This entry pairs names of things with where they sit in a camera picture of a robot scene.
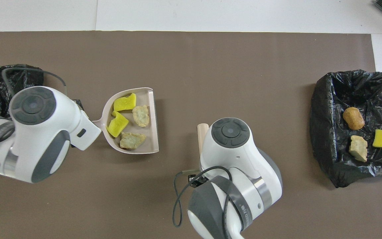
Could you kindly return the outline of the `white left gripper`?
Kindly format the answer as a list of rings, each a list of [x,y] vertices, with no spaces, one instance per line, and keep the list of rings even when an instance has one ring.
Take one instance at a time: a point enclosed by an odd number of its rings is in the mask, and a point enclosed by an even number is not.
[[[81,101],[77,99],[72,101],[79,108],[79,113],[74,116],[73,124],[68,129],[70,144],[84,151],[97,139],[101,130],[87,117]]]

